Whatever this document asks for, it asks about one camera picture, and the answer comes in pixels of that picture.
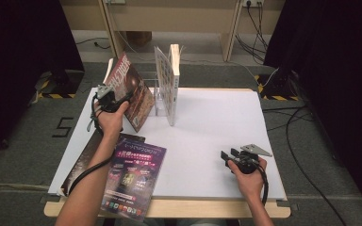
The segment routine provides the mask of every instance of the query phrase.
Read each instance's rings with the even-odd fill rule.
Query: gray floor
[[[178,40],[174,34],[155,34],[147,47],[135,48],[138,53],[127,52],[140,72],[151,72],[155,70],[155,65],[142,58],[153,57],[152,45],[160,43],[160,48],[166,52],[171,42],[187,46],[183,59],[190,61],[184,60],[181,65],[182,87],[257,90],[253,74],[271,73],[273,70],[256,64],[237,43],[232,58],[237,64],[222,62],[221,48],[215,35],[190,35]],[[46,195],[47,187],[55,175],[90,88],[102,81],[110,57],[109,50],[95,50],[94,46],[79,48],[86,73],[75,98],[39,99],[18,122],[8,138],[8,148],[0,150],[0,225],[53,225],[55,222],[54,218],[43,214],[44,203],[52,199]],[[261,100],[261,104],[263,109],[271,109],[304,103]],[[288,148],[285,125],[290,118],[288,114],[293,112],[278,110],[264,113],[271,146],[292,209],[289,218],[275,219],[274,222],[276,225],[341,225],[330,205],[304,177]],[[292,122],[288,129],[293,154],[308,178],[335,206],[347,225],[362,225],[362,197],[352,178],[334,160],[310,112],[304,109],[298,115],[302,117]],[[72,128],[70,134],[53,137],[65,135],[66,131],[57,129],[63,117],[73,118],[61,124]],[[250,219],[243,219],[241,225],[253,223]]]

